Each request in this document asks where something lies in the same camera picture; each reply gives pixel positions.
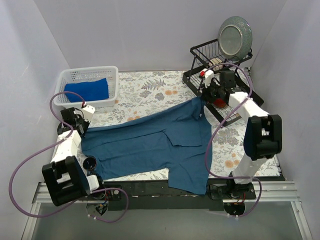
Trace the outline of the black wire dish rack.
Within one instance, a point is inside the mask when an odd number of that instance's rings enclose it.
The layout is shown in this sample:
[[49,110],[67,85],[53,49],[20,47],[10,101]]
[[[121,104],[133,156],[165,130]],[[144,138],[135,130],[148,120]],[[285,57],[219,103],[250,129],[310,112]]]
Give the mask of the black wire dish rack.
[[[183,73],[182,81],[196,96],[202,96],[202,87],[204,85],[204,80],[200,78],[199,75],[204,68],[210,67],[210,59],[220,58],[223,61],[224,64],[222,65],[222,69],[213,70],[215,75],[219,76],[218,73],[220,71],[230,70],[231,67],[227,66],[226,63],[232,63],[240,66],[241,63],[248,61],[253,57],[252,49],[250,49],[249,53],[241,60],[229,60],[225,58],[219,49],[218,39],[193,46],[190,49],[190,53],[194,57],[191,69]],[[239,69],[235,68],[233,68],[232,71],[234,72],[236,87],[249,93],[249,83],[243,73]],[[264,100],[254,91],[252,92],[251,98],[259,107],[261,107],[264,103]],[[219,122],[221,122],[233,110],[232,107],[229,107],[228,105],[224,108],[218,108],[213,105],[213,102],[208,101],[206,102],[205,106]],[[235,112],[226,120],[223,126],[226,127],[240,119],[240,115]]]

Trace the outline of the teal blue t shirt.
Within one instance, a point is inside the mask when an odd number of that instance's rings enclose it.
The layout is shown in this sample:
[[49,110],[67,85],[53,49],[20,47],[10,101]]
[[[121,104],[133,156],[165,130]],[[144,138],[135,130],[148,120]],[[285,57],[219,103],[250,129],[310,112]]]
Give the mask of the teal blue t shirt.
[[206,151],[212,127],[199,97],[123,124],[92,127],[82,153],[97,161],[105,180],[168,169],[168,185],[196,195],[206,193]]

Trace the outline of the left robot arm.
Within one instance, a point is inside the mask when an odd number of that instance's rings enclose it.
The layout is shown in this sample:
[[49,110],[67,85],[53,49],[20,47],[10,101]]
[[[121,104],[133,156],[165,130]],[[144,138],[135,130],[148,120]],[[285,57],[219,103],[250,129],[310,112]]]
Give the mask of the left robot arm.
[[95,108],[66,108],[60,111],[62,120],[57,127],[57,140],[50,163],[42,167],[42,175],[55,206],[61,206],[91,195],[95,200],[106,196],[102,178],[95,173],[97,161],[93,156],[77,159],[81,141],[91,123]]

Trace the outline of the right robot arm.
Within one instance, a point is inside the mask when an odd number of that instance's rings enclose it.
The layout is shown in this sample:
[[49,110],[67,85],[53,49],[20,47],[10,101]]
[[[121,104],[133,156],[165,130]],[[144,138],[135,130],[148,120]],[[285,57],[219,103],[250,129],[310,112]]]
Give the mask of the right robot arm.
[[209,100],[221,99],[246,122],[243,139],[244,155],[229,174],[224,188],[227,195],[237,199],[250,191],[259,168],[282,150],[282,118],[261,109],[251,98],[253,91],[237,84],[233,71],[222,71],[219,79],[211,69],[203,69],[203,94]]

